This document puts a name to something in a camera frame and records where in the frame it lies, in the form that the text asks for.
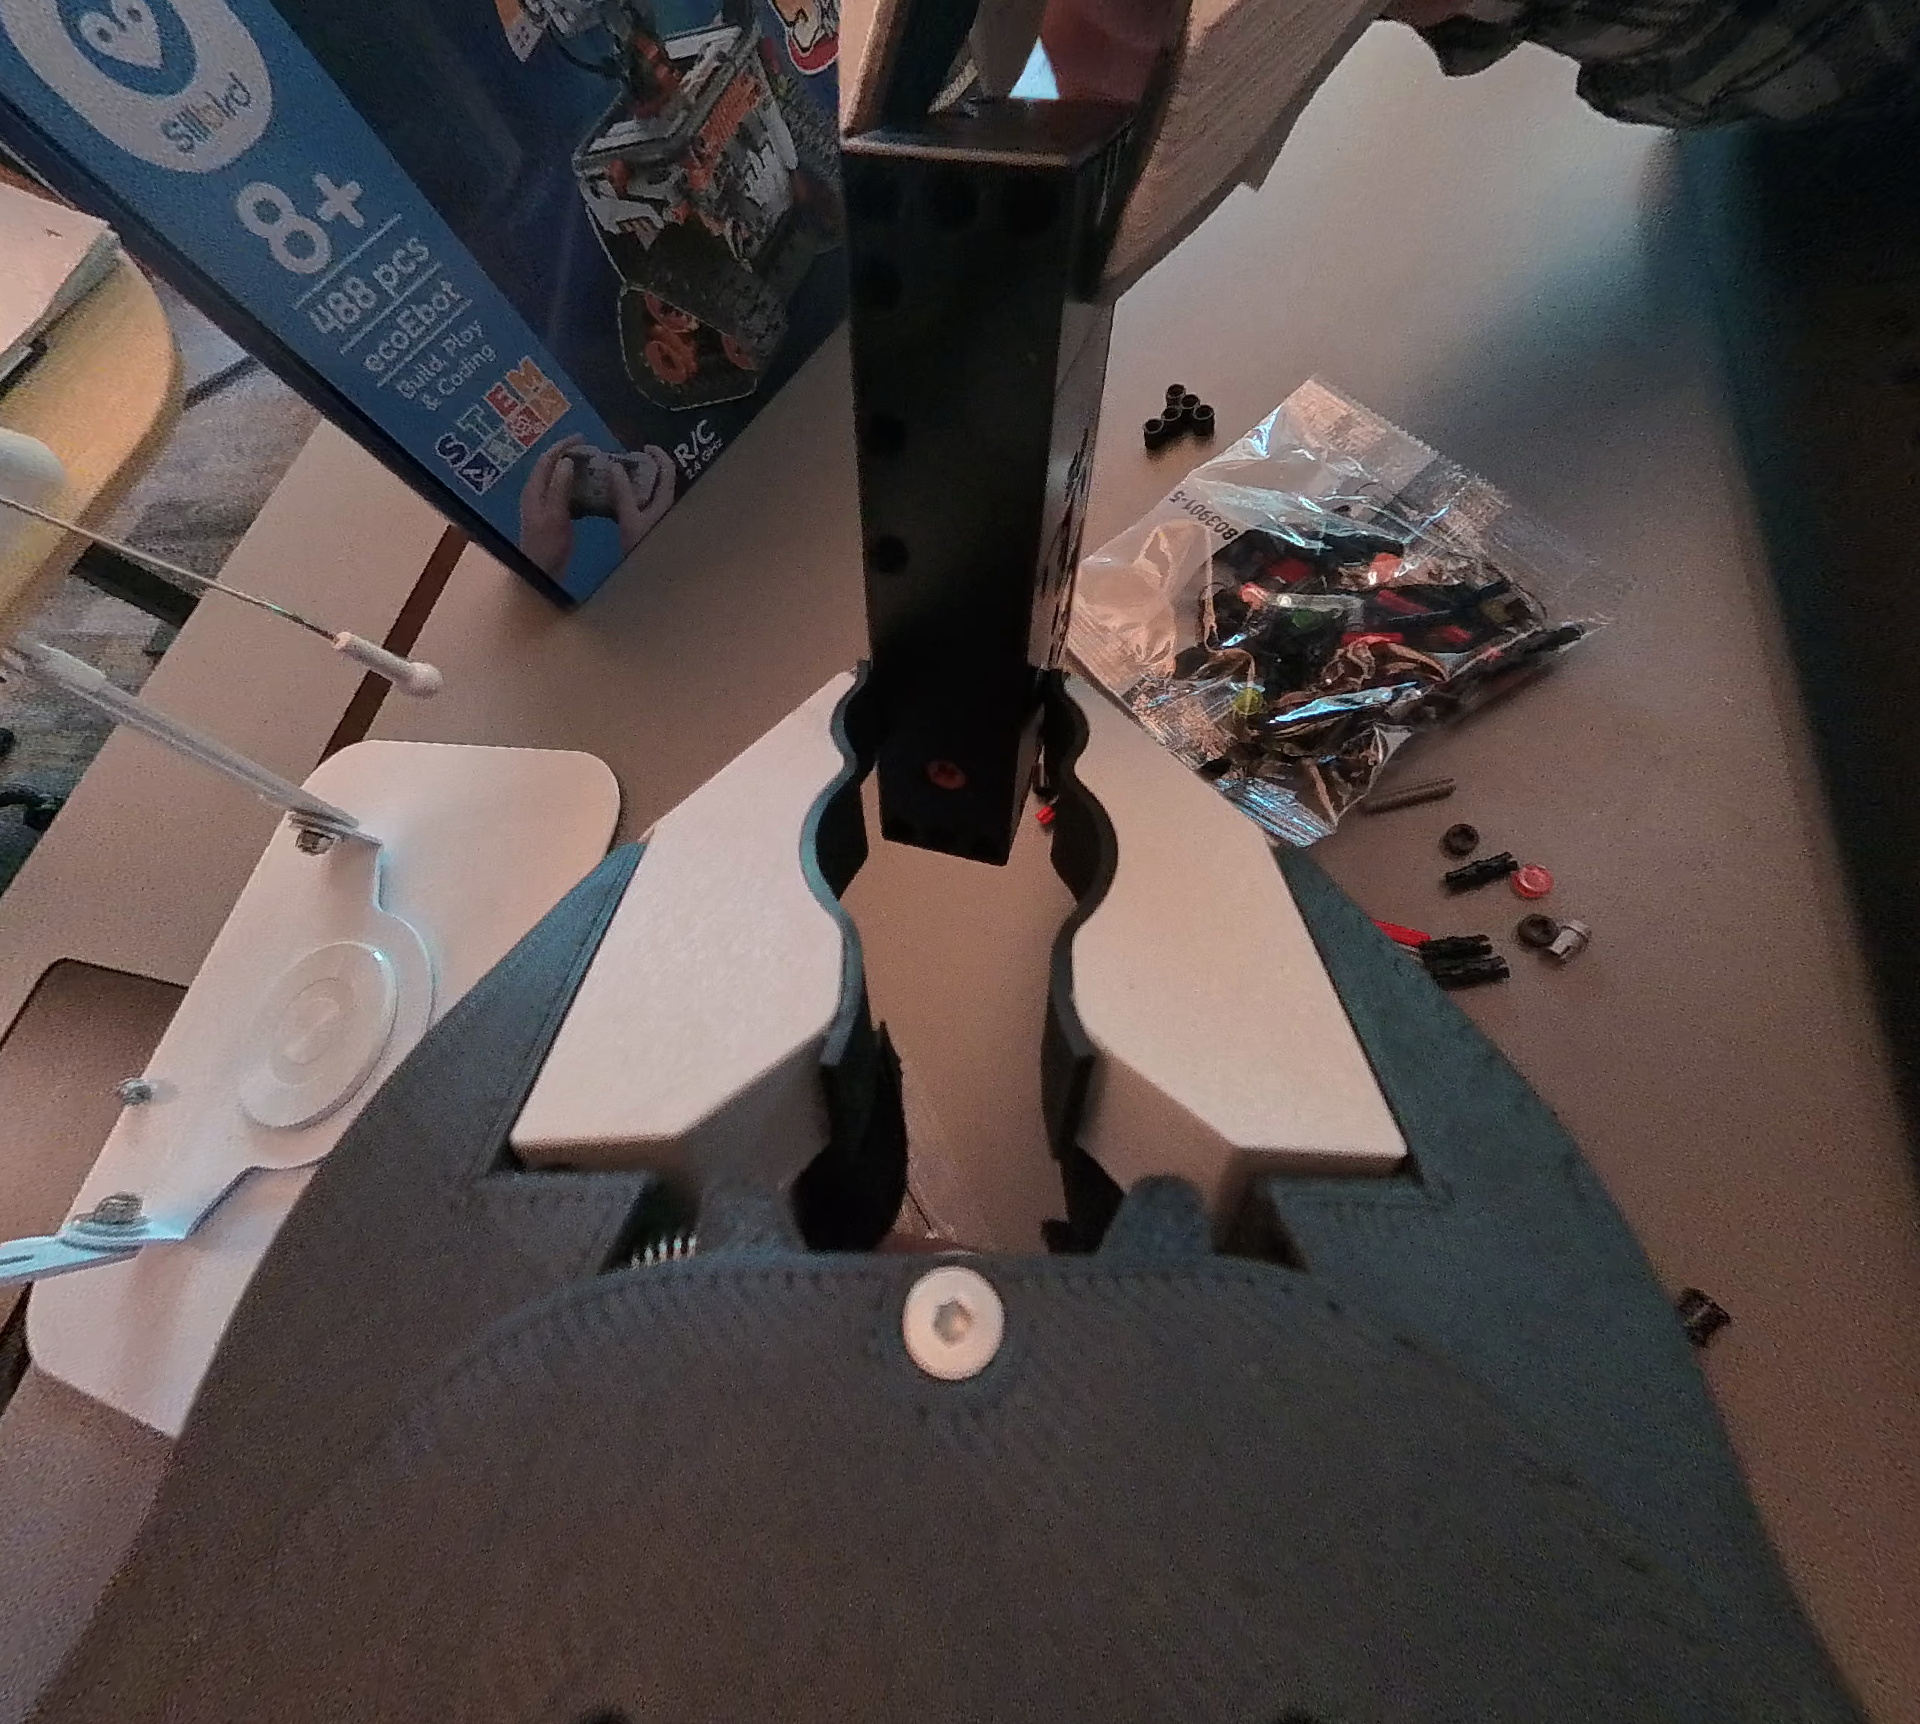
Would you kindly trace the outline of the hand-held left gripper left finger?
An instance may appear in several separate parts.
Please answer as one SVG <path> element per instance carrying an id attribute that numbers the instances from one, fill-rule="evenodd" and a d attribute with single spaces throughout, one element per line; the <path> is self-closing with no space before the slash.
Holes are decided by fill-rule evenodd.
<path id="1" fill-rule="evenodd" d="M 518 1111 L 523 1164 L 639 1170 L 685 1200 L 787 1192 L 829 1250 L 895 1228 L 901 1060 L 845 906 L 866 680 L 832 676 L 649 830 Z"/>

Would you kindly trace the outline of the blue robot kit box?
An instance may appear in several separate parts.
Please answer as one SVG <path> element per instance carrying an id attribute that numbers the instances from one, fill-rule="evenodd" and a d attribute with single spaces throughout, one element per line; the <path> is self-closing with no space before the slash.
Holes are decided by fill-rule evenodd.
<path id="1" fill-rule="evenodd" d="M 550 598 L 842 322 L 842 0 L 5 0 L 5 140 Z"/>

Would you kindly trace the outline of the clear plastic parts bag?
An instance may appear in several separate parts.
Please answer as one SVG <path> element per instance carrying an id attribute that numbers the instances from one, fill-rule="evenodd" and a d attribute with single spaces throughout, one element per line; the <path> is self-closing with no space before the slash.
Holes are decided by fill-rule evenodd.
<path id="1" fill-rule="evenodd" d="M 1068 651 L 1287 845 L 1604 625 L 1619 585 L 1503 488 L 1311 378 L 1080 562 Z"/>

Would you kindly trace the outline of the white book stand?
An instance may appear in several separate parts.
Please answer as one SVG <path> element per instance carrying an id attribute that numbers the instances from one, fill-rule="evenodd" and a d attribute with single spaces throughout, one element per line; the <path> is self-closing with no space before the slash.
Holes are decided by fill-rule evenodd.
<path id="1" fill-rule="evenodd" d="M 5 893 L 5 1038 L 60 959 L 180 985 L 77 1200 L 5 1238 L 36 1376 L 177 1433 L 239 1299 L 397 1063 L 609 852 L 569 749 L 362 740 L 372 678 L 216 592 L 143 690 L 357 833 L 311 849 L 247 781 L 116 732 Z"/>

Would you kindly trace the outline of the black studded mat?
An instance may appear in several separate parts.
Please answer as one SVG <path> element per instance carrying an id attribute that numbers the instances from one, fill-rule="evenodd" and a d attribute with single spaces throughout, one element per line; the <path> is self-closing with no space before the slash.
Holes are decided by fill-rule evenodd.
<path id="1" fill-rule="evenodd" d="M 1713 132 L 1683 178 L 1846 873 L 1916 944 L 1916 112 Z"/>

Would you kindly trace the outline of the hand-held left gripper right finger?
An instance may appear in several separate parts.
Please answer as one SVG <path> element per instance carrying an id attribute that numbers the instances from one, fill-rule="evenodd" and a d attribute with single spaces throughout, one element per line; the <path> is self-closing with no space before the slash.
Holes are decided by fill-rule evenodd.
<path id="1" fill-rule="evenodd" d="M 1071 897 L 1043 1034 L 1050 1243 L 1090 1252 L 1154 1177 L 1231 1239 L 1266 1177 L 1399 1174 L 1407 1138 L 1261 824 L 1079 680 L 1043 761 Z"/>

